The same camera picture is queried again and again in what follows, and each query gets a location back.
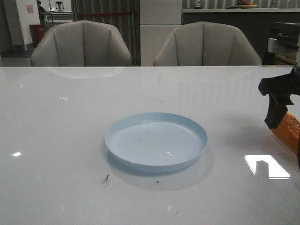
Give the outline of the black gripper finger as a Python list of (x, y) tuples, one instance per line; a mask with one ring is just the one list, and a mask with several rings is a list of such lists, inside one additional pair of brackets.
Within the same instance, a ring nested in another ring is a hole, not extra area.
[(290, 94), (270, 93), (269, 108), (265, 122), (270, 129), (277, 128), (288, 112), (287, 105), (293, 105)]

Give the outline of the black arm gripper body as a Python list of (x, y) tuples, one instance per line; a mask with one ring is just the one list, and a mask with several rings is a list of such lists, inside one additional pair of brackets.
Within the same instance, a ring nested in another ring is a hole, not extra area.
[(286, 75), (263, 78), (258, 89), (262, 95), (271, 93), (300, 95), (300, 72), (293, 68)]

